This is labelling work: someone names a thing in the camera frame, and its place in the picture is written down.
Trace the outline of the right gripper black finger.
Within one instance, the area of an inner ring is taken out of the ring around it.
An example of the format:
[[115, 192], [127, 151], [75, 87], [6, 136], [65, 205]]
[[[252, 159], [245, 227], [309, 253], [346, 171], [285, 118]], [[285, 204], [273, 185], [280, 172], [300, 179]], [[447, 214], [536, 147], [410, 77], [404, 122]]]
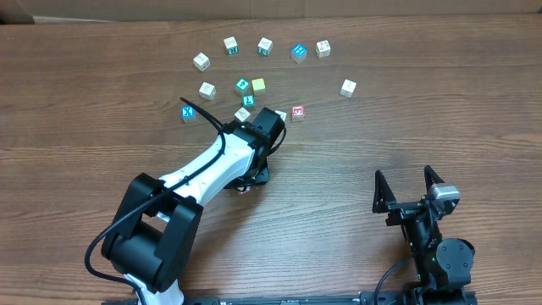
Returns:
[[375, 172], [375, 190], [373, 195], [372, 212], [376, 214], [388, 213], [397, 201], [390, 186], [380, 170]]
[[445, 182], [436, 174], [430, 165], [426, 165], [423, 171], [427, 194], [432, 197], [439, 197], [439, 184], [444, 184]]

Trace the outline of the green numeral four block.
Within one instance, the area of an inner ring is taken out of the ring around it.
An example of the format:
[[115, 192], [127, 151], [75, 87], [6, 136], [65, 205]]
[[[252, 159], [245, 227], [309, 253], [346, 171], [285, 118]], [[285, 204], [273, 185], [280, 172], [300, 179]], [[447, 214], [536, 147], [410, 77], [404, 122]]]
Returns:
[[251, 82], [245, 78], [240, 78], [235, 83], [235, 91], [240, 95], [246, 95], [251, 88]]

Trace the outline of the blue letter X block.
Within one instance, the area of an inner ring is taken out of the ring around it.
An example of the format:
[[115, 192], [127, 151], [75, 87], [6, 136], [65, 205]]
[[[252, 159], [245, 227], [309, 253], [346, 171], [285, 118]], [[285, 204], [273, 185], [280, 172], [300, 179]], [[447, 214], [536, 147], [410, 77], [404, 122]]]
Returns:
[[181, 108], [181, 118], [185, 123], [197, 121], [196, 110], [189, 105]]

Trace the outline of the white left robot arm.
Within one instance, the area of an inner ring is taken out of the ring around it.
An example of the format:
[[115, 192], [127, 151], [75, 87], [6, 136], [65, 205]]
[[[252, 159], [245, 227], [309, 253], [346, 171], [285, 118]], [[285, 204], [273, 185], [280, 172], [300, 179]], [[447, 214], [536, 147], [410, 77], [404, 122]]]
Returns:
[[251, 122], [214, 125], [216, 141], [183, 168], [131, 181], [104, 236], [101, 254], [134, 288], [137, 304], [183, 303], [178, 279], [204, 206], [223, 189], [246, 191], [268, 182], [267, 158], [285, 137], [281, 116], [263, 108]]

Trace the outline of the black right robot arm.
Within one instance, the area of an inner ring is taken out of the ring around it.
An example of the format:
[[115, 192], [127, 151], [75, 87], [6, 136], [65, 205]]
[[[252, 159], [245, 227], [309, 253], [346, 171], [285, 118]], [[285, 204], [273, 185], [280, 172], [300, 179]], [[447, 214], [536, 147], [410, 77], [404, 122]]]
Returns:
[[[443, 238], [437, 225], [454, 211], [461, 193], [428, 165], [424, 167], [424, 180], [427, 193], [419, 201], [400, 203], [383, 173], [375, 172], [372, 211], [386, 214], [388, 226], [401, 227], [412, 254], [386, 271], [373, 295], [366, 299], [375, 304], [475, 305], [476, 293], [465, 290], [471, 283], [474, 246], [464, 239]], [[384, 281], [409, 261], [415, 264], [418, 280], [406, 283], [401, 291], [382, 292]]]

